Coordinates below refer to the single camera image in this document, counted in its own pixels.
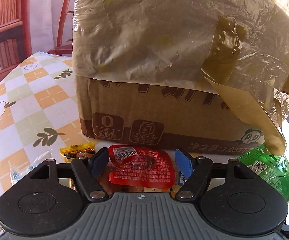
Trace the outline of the tan biscuit packet blue label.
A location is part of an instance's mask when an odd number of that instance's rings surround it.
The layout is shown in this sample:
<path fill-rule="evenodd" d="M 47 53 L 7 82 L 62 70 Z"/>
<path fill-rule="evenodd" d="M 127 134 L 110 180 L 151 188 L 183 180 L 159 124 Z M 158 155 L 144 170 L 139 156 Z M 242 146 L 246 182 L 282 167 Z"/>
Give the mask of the tan biscuit packet blue label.
<path fill-rule="evenodd" d="M 175 198 L 176 193 L 179 191 L 179 189 L 181 189 L 181 187 L 184 185 L 184 183 L 186 182 L 186 178 L 183 175 L 183 173 L 181 171 L 177 171 L 175 174 L 175 183 L 172 186 L 172 188 L 170 189 L 171 195 L 173 198 Z"/>

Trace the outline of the green triangle chip bag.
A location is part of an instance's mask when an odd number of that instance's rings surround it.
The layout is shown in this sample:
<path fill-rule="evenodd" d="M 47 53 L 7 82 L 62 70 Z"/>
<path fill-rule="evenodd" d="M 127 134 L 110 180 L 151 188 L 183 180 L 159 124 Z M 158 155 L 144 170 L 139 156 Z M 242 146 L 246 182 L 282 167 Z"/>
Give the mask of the green triangle chip bag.
<path fill-rule="evenodd" d="M 238 160 L 289 202 L 289 162 L 285 155 L 272 155 L 265 144 L 262 144 L 239 156 Z"/>

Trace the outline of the red snack pouch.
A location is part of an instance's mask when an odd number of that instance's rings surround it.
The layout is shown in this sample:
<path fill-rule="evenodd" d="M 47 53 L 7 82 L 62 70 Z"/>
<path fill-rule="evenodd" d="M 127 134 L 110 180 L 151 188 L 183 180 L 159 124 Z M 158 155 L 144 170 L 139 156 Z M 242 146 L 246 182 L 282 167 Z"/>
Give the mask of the red snack pouch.
<path fill-rule="evenodd" d="M 127 145 L 111 145 L 108 151 L 115 167 L 109 174 L 111 183 L 158 189 L 174 185 L 175 170 L 167 152 Z"/>

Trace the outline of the yellow black candy bar packet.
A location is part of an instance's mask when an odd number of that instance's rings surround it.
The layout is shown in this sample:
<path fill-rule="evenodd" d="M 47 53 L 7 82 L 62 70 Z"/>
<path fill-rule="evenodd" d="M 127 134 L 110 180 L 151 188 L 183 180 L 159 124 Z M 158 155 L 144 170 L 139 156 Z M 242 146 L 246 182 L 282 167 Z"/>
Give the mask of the yellow black candy bar packet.
<path fill-rule="evenodd" d="M 88 142 L 80 145 L 71 145 L 60 149 L 64 162 L 70 163 L 74 158 L 91 158 L 95 154 L 95 144 Z"/>

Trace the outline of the clear blue small snack packet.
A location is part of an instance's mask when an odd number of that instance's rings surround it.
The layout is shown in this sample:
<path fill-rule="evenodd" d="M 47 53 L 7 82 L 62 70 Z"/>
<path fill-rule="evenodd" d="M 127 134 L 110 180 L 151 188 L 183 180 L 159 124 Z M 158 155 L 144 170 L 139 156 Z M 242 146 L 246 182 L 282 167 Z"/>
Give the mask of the clear blue small snack packet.
<path fill-rule="evenodd" d="M 24 166 L 12 165 L 9 170 L 11 185 L 15 185 L 46 159 L 52 159 L 52 150 L 47 150 L 43 154 L 39 155 L 31 164 L 25 164 Z"/>

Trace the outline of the checkered floral tablecloth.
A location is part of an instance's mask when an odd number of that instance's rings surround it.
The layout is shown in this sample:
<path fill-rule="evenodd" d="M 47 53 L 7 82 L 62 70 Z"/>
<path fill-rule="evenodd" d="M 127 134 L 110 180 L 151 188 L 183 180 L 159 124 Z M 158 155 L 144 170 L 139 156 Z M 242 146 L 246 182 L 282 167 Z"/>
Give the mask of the checkered floral tablecloth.
<path fill-rule="evenodd" d="M 0 196 L 11 187 L 12 165 L 47 150 L 61 162 L 61 148 L 85 142 L 70 57 L 35 53 L 0 82 Z"/>

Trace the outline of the cardboard box with plastic cover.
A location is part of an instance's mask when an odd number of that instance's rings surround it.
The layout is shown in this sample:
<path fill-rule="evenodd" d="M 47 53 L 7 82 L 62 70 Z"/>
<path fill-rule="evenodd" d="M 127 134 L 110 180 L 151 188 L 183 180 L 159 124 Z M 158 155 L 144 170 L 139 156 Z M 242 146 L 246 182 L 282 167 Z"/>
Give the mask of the cardboard box with plastic cover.
<path fill-rule="evenodd" d="M 73 68 L 87 137 L 285 152 L 289 0 L 75 0 Z"/>

